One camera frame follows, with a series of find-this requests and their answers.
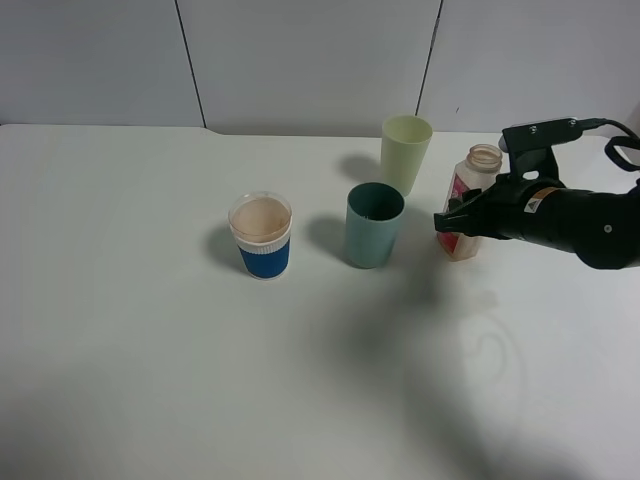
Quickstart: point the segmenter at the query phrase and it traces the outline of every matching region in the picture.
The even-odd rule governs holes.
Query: red label
[[[451,194],[447,199],[447,204],[444,206],[445,212],[449,211],[449,199],[462,198],[462,194],[469,190],[469,187],[462,181],[462,179],[455,175],[453,177],[453,184],[451,185]],[[442,246],[449,252],[453,253],[458,245],[459,233],[440,233],[438,232],[438,240]]]

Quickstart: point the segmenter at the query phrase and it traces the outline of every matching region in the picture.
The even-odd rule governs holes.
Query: cup
[[[387,119],[382,124],[382,181],[409,195],[432,136],[431,125],[420,117]]]
[[[276,278],[289,264],[291,206],[277,193],[254,192],[229,210],[229,226],[249,274]]]
[[[404,197],[384,183],[363,183],[347,197],[347,258],[361,268],[384,265],[393,250]]]

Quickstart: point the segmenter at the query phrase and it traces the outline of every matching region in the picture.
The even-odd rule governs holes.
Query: bottle
[[[502,167],[502,152],[492,145],[471,147],[467,158],[458,163],[453,170],[449,195],[444,204],[448,210],[449,199],[460,198],[467,190],[480,188],[483,191],[496,181],[496,175]],[[440,233],[438,240],[451,256],[452,260],[465,260],[475,257],[480,248],[480,237],[467,237],[461,233]]]

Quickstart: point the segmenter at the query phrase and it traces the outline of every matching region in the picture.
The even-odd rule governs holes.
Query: white table
[[[433,242],[453,165],[497,139],[437,133],[391,263],[364,271],[341,229],[377,140],[1,127],[0,476],[637,477],[640,271]],[[630,188],[603,144],[557,149],[565,183]],[[262,189],[294,209],[271,282],[226,226]]]

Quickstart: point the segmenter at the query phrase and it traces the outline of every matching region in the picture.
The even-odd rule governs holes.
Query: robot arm
[[[500,140],[510,172],[498,175],[484,192],[470,190],[462,200],[451,200],[448,212],[434,215],[436,230],[537,243],[575,253],[598,269],[640,265],[640,180],[626,194],[566,188],[551,148],[605,124],[628,135],[613,137],[607,156],[625,171],[639,171],[615,147],[640,150],[640,138],[618,122],[565,118],[513,126]],[[528,172],[538,178],[525,179]]]

